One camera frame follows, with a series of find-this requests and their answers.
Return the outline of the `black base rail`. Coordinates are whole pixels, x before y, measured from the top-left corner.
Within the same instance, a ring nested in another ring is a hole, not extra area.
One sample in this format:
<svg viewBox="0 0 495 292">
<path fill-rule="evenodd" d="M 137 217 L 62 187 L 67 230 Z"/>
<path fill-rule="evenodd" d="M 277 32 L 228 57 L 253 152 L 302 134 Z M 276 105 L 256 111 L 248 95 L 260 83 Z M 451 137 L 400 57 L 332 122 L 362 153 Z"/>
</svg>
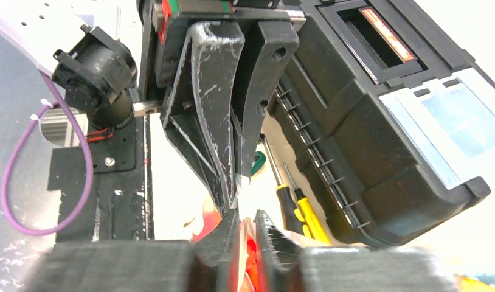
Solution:
<svg viewBox="0 0 495 292">
<path fill-rule="evenodd" d="M 55 241 L 145 240 L 148 237 L 143 118 L 116 130 L 112 138 L 91 143 L 94 178 L 83 210 Z M 77 205 L 85 185 L 80 147 L 52 151 L 48 190 L 61 192 L 59 221 Z"/>
</svg>

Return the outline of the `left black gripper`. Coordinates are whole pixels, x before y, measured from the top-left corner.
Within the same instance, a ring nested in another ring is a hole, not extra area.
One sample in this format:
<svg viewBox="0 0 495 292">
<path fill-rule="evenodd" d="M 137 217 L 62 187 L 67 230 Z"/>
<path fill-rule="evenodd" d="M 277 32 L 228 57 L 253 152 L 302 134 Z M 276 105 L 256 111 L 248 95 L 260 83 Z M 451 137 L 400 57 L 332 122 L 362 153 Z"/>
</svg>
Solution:
<svg viewBox="0 0 495 292">
<path fill-rule="evenodd" d="M 234 168 L 251 176 L 266 107 L 305 13 L 292 1 L 137 1 L 136 8 L 139 98 L 163 99 L 175 81 L 162 107 L 166 137 L 224 215 L 235 202 Z"/>
</svg>

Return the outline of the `green handled screwdriver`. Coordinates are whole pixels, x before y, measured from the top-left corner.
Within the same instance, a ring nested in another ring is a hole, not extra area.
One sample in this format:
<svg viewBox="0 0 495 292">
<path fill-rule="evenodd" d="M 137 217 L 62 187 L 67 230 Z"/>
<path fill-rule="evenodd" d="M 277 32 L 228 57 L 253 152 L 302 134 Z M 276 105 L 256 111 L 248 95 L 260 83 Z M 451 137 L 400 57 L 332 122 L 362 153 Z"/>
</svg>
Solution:
<svg viewBox="0 0 495 292">
<path fill-rule="evenodd" d="M 257 174 L 265 165 L 266 163 L 266 155 L 262 151 L 256 151 L 252 165 L 251 165 L 251 175 Z"/>
</svg>

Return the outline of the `red bell pepper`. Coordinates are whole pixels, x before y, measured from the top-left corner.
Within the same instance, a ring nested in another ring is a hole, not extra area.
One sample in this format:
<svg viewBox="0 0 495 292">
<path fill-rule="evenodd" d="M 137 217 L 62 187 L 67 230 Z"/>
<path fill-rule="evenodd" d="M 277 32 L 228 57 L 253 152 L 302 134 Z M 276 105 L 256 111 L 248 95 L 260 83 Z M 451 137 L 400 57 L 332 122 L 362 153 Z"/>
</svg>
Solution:
<svg viewBox="0 0 495 292">
<path fill-rule="evenodd" d="M 263 266 L 261 243 L 250 218 L 238 209 L 222 217 L 205 214 L 204 227 L 194 235 L 189 291 L 272 291 Z"/>
</svg>

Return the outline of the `yellow handled screwdriver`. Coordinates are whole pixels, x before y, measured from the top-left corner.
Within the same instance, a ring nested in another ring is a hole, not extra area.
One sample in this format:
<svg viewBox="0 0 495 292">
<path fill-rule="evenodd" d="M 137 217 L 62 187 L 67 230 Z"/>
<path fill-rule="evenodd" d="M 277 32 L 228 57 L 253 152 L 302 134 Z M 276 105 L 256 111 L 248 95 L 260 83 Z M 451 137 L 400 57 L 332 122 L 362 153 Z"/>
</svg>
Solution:
<svg viewBox="0 0 495 292">
<path fill-rule="evenodd" d="M 289 167 L 286 164 L 284 164 L 283 167 L 286 171 L 286 174 L 289 177 L 289 180 L 291 181 L 292 187 L 294 188 L 294 193 L 297 199 L 297 205 L 303 215 L 305 223 L 309 227 L 312 238 L 321 241 L 327 245 L 331 245 L 330 238 L 328 237 L 314 209 L 312 208 L 308 197 L 304 194 L 302 189 L 296 184 L 290 172 Z"/>
</svg>

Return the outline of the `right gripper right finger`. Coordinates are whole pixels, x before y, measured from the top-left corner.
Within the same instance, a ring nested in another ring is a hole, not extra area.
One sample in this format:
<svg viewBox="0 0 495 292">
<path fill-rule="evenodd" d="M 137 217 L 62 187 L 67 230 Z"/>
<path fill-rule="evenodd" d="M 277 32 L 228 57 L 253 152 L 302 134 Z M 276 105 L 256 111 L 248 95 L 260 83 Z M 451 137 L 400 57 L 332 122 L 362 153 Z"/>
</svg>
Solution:
<svg viewBox="0 0 495 292">
<path fill-rule="evenodd" d="M 456 277 L 424 249 L 301 247 L 267 213 L 255 217 L 261 291 L 458 291 Z"/>
</svg>

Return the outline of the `clear zip top bag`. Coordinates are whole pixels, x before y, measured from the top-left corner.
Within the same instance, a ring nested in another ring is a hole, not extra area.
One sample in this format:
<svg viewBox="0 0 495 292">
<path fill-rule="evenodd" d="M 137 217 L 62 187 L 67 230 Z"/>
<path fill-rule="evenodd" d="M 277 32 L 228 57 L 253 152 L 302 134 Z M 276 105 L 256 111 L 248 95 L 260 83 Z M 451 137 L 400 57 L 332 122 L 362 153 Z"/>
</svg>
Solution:
<svg viewBox="0 0 495 292">
<path fill-rule="evenodd" d="M 182 272 L 184 291 L 244 291 L 254 276 L 257 291 L 309 291 L 306 237 L 275 226 L 266 212 L 242 220 L 230 209 L 194 242 Z"/>
</svg>

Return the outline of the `yellow black screwdriver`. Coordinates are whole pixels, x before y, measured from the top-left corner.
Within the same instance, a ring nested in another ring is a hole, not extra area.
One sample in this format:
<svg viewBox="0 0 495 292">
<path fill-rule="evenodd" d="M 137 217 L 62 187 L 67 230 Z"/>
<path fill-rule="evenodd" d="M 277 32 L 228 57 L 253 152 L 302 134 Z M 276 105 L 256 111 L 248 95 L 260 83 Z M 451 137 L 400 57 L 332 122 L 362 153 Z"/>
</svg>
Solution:
<svg viewBox="0 0 495 292">
<path fill-rule="evenodd" d="M 280 210 L 285 229 L 301 235 L 310 235 L 308 226 L 306 225 L 303 216 L 292 198 L 290 187 L 283 182 L 283 178 L 279 172 L 279 168 L 277 167 L 277 163 L 270 149 L 267 137 L 261 133 L 260 139 L 264 145 L 267 159 L 271 165 L 272 172 L 277 183 L 276 195 L 280 202 Z"/>
</svg>

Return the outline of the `black plastic toolbox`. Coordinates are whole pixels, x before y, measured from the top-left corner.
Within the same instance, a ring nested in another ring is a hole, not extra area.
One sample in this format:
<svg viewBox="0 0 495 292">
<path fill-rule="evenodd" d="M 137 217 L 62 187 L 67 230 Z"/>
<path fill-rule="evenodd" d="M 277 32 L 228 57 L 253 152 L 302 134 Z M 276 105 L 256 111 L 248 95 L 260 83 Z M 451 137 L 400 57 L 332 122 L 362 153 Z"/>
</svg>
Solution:
<svg viewBox="0 0 495 292">
<path fill-rule="evenodd" d="M 300 1 L 270 109 L 328 229 L 399 246 L 483 201 L 495 82 L 414 1 Z"/>
</svg>

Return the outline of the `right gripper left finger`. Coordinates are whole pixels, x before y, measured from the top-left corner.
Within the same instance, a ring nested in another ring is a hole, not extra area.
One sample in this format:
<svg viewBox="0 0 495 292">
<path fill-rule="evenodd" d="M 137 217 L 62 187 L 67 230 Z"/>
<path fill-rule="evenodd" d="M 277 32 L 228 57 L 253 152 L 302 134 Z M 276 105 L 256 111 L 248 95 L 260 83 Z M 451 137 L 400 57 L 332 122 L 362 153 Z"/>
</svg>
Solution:
<svg viewBox="0 0 495 292">
<path fill-rule="evenodd" d="M 22 291 L 236 291 L 238 227 L 231 209 L 196 243 L 107 240 L 56 244 Z"/>
</svg>

